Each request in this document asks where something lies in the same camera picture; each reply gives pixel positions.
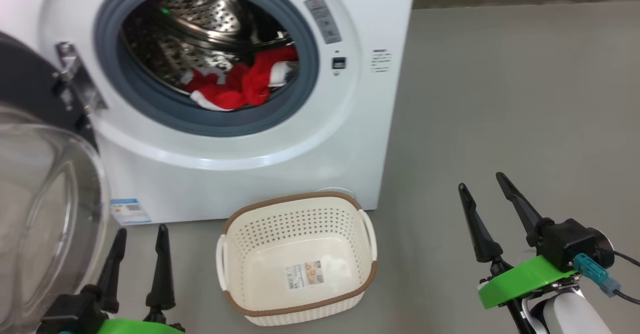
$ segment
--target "concrete floor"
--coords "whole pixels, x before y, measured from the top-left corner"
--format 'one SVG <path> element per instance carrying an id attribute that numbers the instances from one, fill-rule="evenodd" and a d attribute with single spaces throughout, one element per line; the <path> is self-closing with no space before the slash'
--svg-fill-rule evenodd
<path id="1" fill-rule="evenodd" d="M 573 217 L 640 258 L 640 4 L 413 12 L 379 208 L 379 275 L 354 309 L 257 327 L 225 302 L 214 250 L 224 222 L 169 225 L 177 306 L 190 333 L 514 332 L 506 309 L 476 294 L 476 263 L 457 184 L 512 264 L 533 253 L 494 174 L 505 172 L 543 216 Z M 131 227 L 121 315 L 143 318 L 155 226 Z M 640 297 L 640 269 L 612 275 Z M 583 289 L 613 332 L 634 332 L 640 307 Z"/>

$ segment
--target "gray rubber gasket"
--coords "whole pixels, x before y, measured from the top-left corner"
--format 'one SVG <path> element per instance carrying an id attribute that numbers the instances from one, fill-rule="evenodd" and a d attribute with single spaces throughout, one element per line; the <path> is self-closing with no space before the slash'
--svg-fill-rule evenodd
<path id="1" fill-rule="evenodd" d="M 309 25 L 288 0 L 249 0 L 265 9 L 295 41 L 300 61 L 297 79 L 262 106 L 233 112 L 204 110 L 158 82 L 131 57 L 120 38 L 121 25 L 146 0 L 105 0 L 96 17 L 94 47 L 98 62 L 119 94 L 160 124 L 195 135 L 242 136 L 276 126 L 307 101 L 320 68 L 318 47 Z"/>

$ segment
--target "basket label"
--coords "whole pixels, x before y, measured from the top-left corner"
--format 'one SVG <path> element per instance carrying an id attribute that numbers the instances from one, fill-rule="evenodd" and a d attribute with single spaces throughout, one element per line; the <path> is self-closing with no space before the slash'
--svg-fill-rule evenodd
<path id="1" fill-rule="evenodd" d="M 306 288 L 324 282 L 325 277 L 322 275 L 320 260 L 286 267 L 286 283 L 289 290 Z"/>

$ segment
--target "laundry basket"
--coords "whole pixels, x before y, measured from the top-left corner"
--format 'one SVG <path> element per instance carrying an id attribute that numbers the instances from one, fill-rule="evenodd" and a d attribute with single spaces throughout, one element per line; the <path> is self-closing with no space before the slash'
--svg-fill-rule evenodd
<path id="1" fill-rule="evenodd" d="M 217 241 L 230 304 L 257 325 L 323 318 L 354 307 L 377 271 L 371 221 L 353 198 L 318 192 L 240 209 Z"/>

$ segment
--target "washing machine door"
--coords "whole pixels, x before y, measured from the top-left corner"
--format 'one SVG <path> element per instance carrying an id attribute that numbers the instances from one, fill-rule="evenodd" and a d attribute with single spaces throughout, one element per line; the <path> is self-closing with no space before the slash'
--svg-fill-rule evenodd
<path id="1" fill-rule="evenodd" d="M 2 34 L 0 68 L 0 332 L 31 332 L 99 269 L 108 194 L 61 73 Z"/>

